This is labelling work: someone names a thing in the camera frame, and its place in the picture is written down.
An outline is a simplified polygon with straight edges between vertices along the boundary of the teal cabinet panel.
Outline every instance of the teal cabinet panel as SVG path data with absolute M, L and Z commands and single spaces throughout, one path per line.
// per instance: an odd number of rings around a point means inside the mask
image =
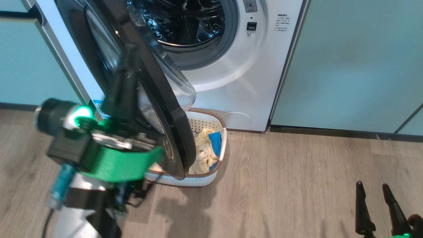
M 312 0 L 273 125 L 393 133 L 423 102 L 423 1 Z
M 0 0 L 0 11 L 19 11 L 27 12 L 24 2 L 22 0 Z
M 0 21 L 0 102 L 81 102 L 35 20 Z
M 420 110 L 402 129 L 399 134 L 423 136 L 423 110 Z

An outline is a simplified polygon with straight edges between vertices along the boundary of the green light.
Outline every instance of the green light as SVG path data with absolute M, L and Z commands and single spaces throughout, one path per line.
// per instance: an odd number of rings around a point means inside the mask
M 73 126 L 79 126 L 75 119 L 77 117 L 93 117 L 93 112 L 91 111 L 90 108 L 88 108 L 87 106 L 80 106 L 78 107 L 74 113 L 72 113 L 72 115 L 69 117 L 68 122 L 70 124 L 72 124 Z

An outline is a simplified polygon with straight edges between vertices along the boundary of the wooden floor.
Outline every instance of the wooden floor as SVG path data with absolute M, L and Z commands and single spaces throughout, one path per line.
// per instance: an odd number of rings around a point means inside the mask
M 0 237 L 39 237 L 58 166 L 29 112 L 0 110 Z M 390 235 L 382 184 L 406 216 L 423 213 L 423 144 L 230 132 L 224 163 L 204 188 L 158 185 L 130 210 L 126 238 L 355 238 L 362 180 L 377 237 Z

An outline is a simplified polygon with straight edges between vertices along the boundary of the blue connector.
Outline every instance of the blue connector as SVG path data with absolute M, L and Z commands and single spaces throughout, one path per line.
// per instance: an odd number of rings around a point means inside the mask
M 51 189 L 49 202 L 50 208 L 57 210 L 62 207 L 66 191 L 68 190 L 75 173 L 76 170 L 72 166 L 68 164 L 62 165 L 62 169 L 60 170 L 56 182 Z

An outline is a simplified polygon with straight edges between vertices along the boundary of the black baseboard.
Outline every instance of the black baseboard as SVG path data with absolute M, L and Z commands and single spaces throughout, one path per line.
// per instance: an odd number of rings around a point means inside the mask
M 32 111 L 37 109 L 37 105 L 29 104 L 14 104 L 14 103 L 3 103 L 0 102 L 0 109 L 19 110 L 19 111 Z
M 309 134 L 319 136 L 339 136 L 339 137 L 352 137 L 352 138 L 365 138 L 377 140 L 390 140 L 390 141 L 409 141 L 409 142 L 423 142 L 423 136 L 402 135 L 397 133 L 379 133 L 379 132 L 366 132 L 355 130 L 337 130 L 337 129 L 322 129 L 311 127 L 288 127 L 271 125 L 271 132 L 295 133 L 295 134 Z

